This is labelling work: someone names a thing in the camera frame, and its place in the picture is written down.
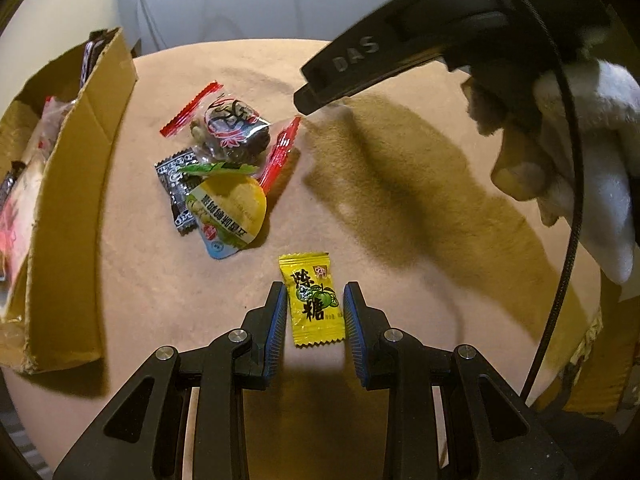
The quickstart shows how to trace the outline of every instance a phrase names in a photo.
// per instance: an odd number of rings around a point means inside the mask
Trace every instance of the metal screw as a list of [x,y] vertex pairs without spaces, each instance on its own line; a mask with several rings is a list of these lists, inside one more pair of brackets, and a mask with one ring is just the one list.
[[458,347],[458,355],[463,359],[473,359],[478,354],[478,351],[471,345],[460,345]]
[[387,341],[391,341],[392,343],[397,343],[404,337],[402,330],[398,330],[397,328],[390,328],[389,330],[385,330],[385,339]]
[[170,346],[161,346],[156,350],[156,357],[161,361],[166,361],[174,356],[174,349]]
[[246,339],[247,335],[247,332],[245,332],[241,328],[236,328],[235,330],[229,332],[229,341],[233,343],[241,343]]

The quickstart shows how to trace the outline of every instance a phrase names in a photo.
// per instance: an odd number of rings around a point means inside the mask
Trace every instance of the table surface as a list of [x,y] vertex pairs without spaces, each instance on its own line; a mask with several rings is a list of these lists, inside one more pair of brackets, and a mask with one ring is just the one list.
[[[154,164],[188,139],[163,139],[158,129],[213,79],[269,120],[293,116],[299,67],[323,45],[203,43],[136,60],[140,79],[104,197],[98,300],[106,358],[34,377],[5,371],[20,419],[50,466],[156,348],[199,348],[239,326],[280,279],[277,257],[290,252],[328,251],[336,289],[358,281],[391,325],[428,346],[473,344],[521,388],[569,229],[543,227],[535,203],[494,189],[500,136],[479,136],[467,117],[463,73],[431,63],[311,116],[251,249],[215,261],[198,234],[175,231]],[[599,270],[580,249],[535,394],[577,347],[599,288]],[[280,381],[245,395],[252,478],[377,477],[385,393],[360,388],[343,343],[298,349],[287,330]],[[193,410],[190,417],[193,424]],[[372,460],[354,460],[363,454]],[[187,470],[190,460],[188,449]]]

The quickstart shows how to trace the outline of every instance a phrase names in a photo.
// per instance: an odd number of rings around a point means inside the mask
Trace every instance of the beige tabletop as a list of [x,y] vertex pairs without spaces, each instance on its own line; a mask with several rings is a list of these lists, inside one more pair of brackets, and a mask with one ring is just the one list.
[[[431,63],[305,121],[250,249],[216,261],[198,234],[175,231],[154,164],[188,139],[164,139],[158,129],[213,79],[268,120],[293,116],[299,68],[321,47],[231,41],[136,60],[140,80],[104,199],[99,303],[106,358],[32,378],[5,371],[20,419],[50,466],[156,348],[198,348],[239,326],[280,278],[277,257],[290,252],[328,251],[336,289],[358,281],[392,325],[428,346],[473,344],[521,388],[569,229],[564,222],[543,227],[535,203],[494,189],[489,176],[500,137],[476,133],[459,88],[463,73]],[[574,352],[597,311],[599,289],[598,268],[580,249],[535,394]],[[297,349],[289,329],[280,381],[246,394],[245,412],[254,479],[380,474],[385,394],[360,388],[343,343]],[[189,463],[188,452],[186,469]]]

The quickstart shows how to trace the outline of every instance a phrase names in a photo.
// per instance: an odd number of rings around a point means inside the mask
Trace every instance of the red wrapper end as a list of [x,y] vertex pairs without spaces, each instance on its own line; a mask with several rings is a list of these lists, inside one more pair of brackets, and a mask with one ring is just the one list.
[[205,86],[202,91],[194,97],[180,112],[160,129],[163,137],[173,137],[181,127],[191,121],[193,114],[198,109],[200,102],[209,94],[222,90],[222,85],[213,81]]
[[298,127],[300,126],[300,117],[295,117],[279,134],[276,143],[269,154],[267,162],[258,182],[265,194],[269,192],[271,186],[276,181],[280,171],[284,167],[293,141],[296,139]]

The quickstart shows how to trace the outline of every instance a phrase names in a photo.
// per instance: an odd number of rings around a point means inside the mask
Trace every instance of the thin black wire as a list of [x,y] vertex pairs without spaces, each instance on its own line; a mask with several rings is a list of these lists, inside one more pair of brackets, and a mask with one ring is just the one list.
[[551,61],[553,62],[553,72],[558,80],[558,88],[560,89],[560,97],[562,99],[562,105],[564,106],[564,115],[569,127],[569,138],[571,140],[571,153],[574,161],[574,214],[571,222],[571,234],[569,234],[569,241],[566,248],[566,255],[564,257],[564,264],[562,265],[562,271],[560,273],[560,280],[558,283],[558,289],[556,289],[556,296],[549,312],[549,317],[546,320],[545,330],[542,333],[542,338],[536,350],[536,355],[533,358],[531,368],[525,380],[524,386],[520,393],[520,398],[525,402],[533,383],[536,380],[536,376],[542,366],[542,361],[545,357],[546,350],[551,342],[551,336],[553,335],[556,322],[560,316],[562,309],[562,303],[569,287],[569,280],[571,280],[571,273],[574,268],[575,255],[578,250],[578,243],[580,242],[580,229],[582,227],[582,210],[584,206],[584,166],[582,160],[582,139],[580,138],[580,129],[578,127],[578,117],[575,112],[575,103],[573,95],[571,94],[571,88],[569,81],[564,74],[562,68],[562,58],[558,50],[558,46],[554,41],[548,28],[546,28],[545,22],[540,17],[539,13],[529,0],[520,0],[520,2],[527,9],[527,12],[533,18],[533,21],[539,27],[542,33],[545,43],[550,47]]

